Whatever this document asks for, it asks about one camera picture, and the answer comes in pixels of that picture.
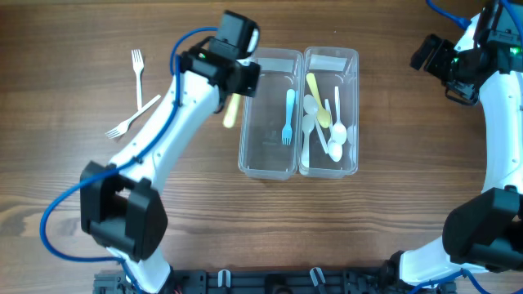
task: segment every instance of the fork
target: fork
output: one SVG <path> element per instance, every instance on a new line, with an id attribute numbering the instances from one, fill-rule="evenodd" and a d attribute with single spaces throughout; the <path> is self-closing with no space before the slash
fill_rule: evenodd
<path id="1" fill-rule="evenodd" d="M 121 122 L 114 129 L 106 132 L 105 135 L 109 139 L 114 139 L 116 137 L 119 137 L 119 136 L 125 134 L 127 131 L 129 131 L 129 127 L 131 126 L 132 121 L 134 121 L 137 117 L 139 117 L 141 114 L 143 114 L 147 109 L 149 109 L 161 97 L 162 97 L 161 95 L 157 95 L 155 98 L 151 99 L 151 101 L 147 102 L 147 104 L 144 105 L 144 107 L 142 107 L 140 110 L 138 110 L 138 112 L 133 114 L 129 119 L 126 119 L 123 122 Z"/>
<path id="2" fill-rule="evenodd" d="M 281 131 L 281 141 L 284 145 L 291 145 L 293 139 L 293 129 L 291 128 L 291 118 L 293 118 L 294 100 L 296 99 L 296 91 L 288 89 L 287 91 L 287 111 L 285 115 L 285 126 Z"/>
<path id="3" fill-rule="evenodd" d="M 136 100 L 138 104 L 138 110 L 141 109 L 141 72 L 144 70 L 144 60 L 141 58 L 140 49 L 131 50 L 132 54 L 132 67 L 136 73 Z"/>

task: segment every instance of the blue fork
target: blue fork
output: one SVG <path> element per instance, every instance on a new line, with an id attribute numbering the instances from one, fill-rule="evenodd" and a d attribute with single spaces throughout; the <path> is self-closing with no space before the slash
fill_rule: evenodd
<path id="1" fill-rule="evenodd" d="M 281 141 L 283 145 L 291 145 L 293 139 L 293 129 L 291 128 L 291 119 L 293 118 L 294 101 L 296 100 L 296 91 L 288 89 L 287 91 L 287 111 L 285 115 L 285 126 L 281 131 Z"/>

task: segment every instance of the plastic bin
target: plastic bin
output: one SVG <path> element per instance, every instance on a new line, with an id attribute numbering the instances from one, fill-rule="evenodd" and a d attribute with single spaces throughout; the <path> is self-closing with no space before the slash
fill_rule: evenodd
<path id="1" fill-rule="evenodd" d="M 348 129 L 347 141 L 343 144 L 343 155 L 339 162 L 334 162 L 324 153 L 316 130 L 310 136 L 310 165 L 305 167 L 300 162 L 300 173 L 304 176 L 343 178 L 358 170 L 358 115 L 359 115 L 359 72 L 358 52 L 346 48 L 309 47 L 305 51 L 305 74 L 313 73 L 318 84 L 322 105 L 329 99 L 333 123 L 337 121 L 334 104 L 334 87 L 338 86 L 340 94 L 340 116 L 343 125 Z M 305 82 L 304 95 L 311 89 Z M 329 141 L 329 129 L 323 129 L 326 141 Z"/>
<path id="2" fill-rule="evenodd" d="M 253 56 L 261 66 L 255 98 L 244 98 L 239 145 L 239 169 L 247 176 L 287 180 L 297 171 L 302 138 L 303 55 L 288 49 L 258 48 Z M 282 144 L 287 90 L 296 92 L 290 145 Z"/>
<path id="3" fill-rule="evenodd" d="M 309 47 L 305 60 L 299 51 L 258 48 L 253 56 L 261 65 L 255 98 L 245 97 L 244 118 L 239 146 L 239 169 L 247 176 L 287 180 L 298 167 L 304 176 L 343 178 L 358 170 L 359 73 L 358 52 L 346 48 Z M 347 132 L 343 156 L 334 162 L 324 153 L 317 131 L 310 136 L 309 167 L 300 161 L 302 154 L 303 96 L 311 90 L 306 73 L 314 73 L 322 105 L 329 99 L 336 122 L 334 87 L 339 87 L 341 120 Z M 296 92 L 290 145 L 282 144 L 287 90 Z M 322 129 L 326 141 L 328 128 Z"/>

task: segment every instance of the yellow utensil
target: yellow utensil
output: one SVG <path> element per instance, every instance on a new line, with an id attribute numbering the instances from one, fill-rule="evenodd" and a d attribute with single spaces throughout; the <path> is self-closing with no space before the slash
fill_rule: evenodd
<path id="1" fill-rule="evenodd" d="M 223 118 L 223 126 L 232 128 L 236 122 L 236 114 L 238 114 L 239 94 L 233 94 L 230 98 L 229 106 L 227 107 L 226 116 Z"/>
<path id="2" fill-rule="evenodd" d="M 306 80 L 309 84 L 309 88 L 311 89 L 312 96 L 314 96 L 316 103 L 318 103 L 318 106 L 320 107 L 318 109 L 318 113 L 316 114 L 316 118 L 318 118 L 318 123 L 320 123 L 320 126 L 322 128 L 327 128 L 330 126 L 331 118 L 329 112 L 325 110 L 324 106 L 321 104 L 320 93 L 318 92 L 318 84 L 316 83 L 316 77 L 313 73 L 308 73 L 306 75 Z"/>

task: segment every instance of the wooden table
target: wooden table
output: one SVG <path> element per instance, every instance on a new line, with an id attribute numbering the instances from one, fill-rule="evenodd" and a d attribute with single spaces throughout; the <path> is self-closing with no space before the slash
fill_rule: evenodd
<path id="1" fill-rule="evenodd" d="M 263 47 L 360 53 L 360 170 L 343 180 L 249 179 L 237 163 L 241 115 L 230 130 L 223 114 L 212 116 L 163 193 L 162 248 L 175 269 L 379 265 L 437 238 L 448 213 L 481 191 L 481 107 L 449 102 L 437 79 L 409 67 L 429 33 L 453 41 L 461 34 L 424 1 L 48 2 L 68 1 L 0 7 L 1 293 L 90 293 L 93 274 L 115 268 L 53 257 L 38 236 L 42 212 L 89 160 L 107 163 L 149 115 L 119 143 L 103 136 L 136 108 L 130 50 L 145 56 L 144 100 L 163 95 L 173 43 L 217 25 L 225 9 L 254 19 Z M 481 8 L 442 6 L 468 17 Z M 52 215 L 47 232 L 66 252 L 106 254 L 80 229 L 78 195 Z M 506 293 L 523 286 L 522 277 L 480 281 Z M 468 281 L 459 286 L 475 292 Z"/>

